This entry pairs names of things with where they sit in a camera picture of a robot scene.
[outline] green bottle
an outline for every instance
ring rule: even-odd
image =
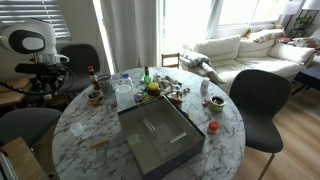
[[[145,87],[148,87],[148,85],[151,82],[151,78],[149,76],[149,67],[148,66],[144,67],[144,79],[143,79],[143,82],[144,82],[144,86]]]

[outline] cup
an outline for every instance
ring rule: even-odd
[[[88,95],[88,100],[91,106],[99,106],[100,100],[102,99],[100,92],[92,92]]]
[[[83,129],[82,124],[77,122],[77,123],[71,124],[70,131],[72,132],[72,134],[74,136],[80,136],[81,134],[83,134],[84,129]]]
[[[220,113],[225,104],[226,102],[221,97],[213,96],[209,101],[208,108],[211,112]]]
[[[132,95],[132,89],[127,84],[117,85],[115,88],[116,100],[118,111],[122,111],[127,109],[133,105],[135,105],[135,101]]]
[[[109,74],[103,74],[97,77],[97,81],[100,86],[102,95],[105,97],[113,93],[111,79],[112,76]]]

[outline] potted plant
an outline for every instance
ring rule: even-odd
[[[296,19],[295,30],[305,30],[309,25],[312,24],[312,16],[298,17]]]

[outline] marble tabletop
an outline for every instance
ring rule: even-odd
[[[206,134],[202,152],[179,166],[163,179],[232,179],[236,173],[245,148],[245,132],[241,115],[218,86],[209,83],[208,93],[200,92],[202,77],[172,68],[149,68],[155,73],[169,76],[182,83],[190,92],[182,95],[181,109],[191,115],[195,125]],[[128,73],[134,91],[140,91],[144,76],[143,68],[130,69],[113,75],[113,80]],[[142,179],[133,153],[122,134],[114,94],[102,100],[98,107],[90,106],[88,87],[80,93],[63,112],[54,133],[53,159],[61,180],[69,179]],[[222,113],[212,113],[202,105],[204,99],[220,96],[226,101]],[[216,120],[219,129],[215,135],[207,134],[208,122]],[[69,130],[74,122],[81,122],[84,133],[75,137]],[[90,148],[90,144],[108,137],[108,144]]]

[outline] red cap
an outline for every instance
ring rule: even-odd
[[[217,121],[210,121],[209,122],[209,128],[210,129],[218,129],[218,127],[219,127],[219,124],[218,124]]]

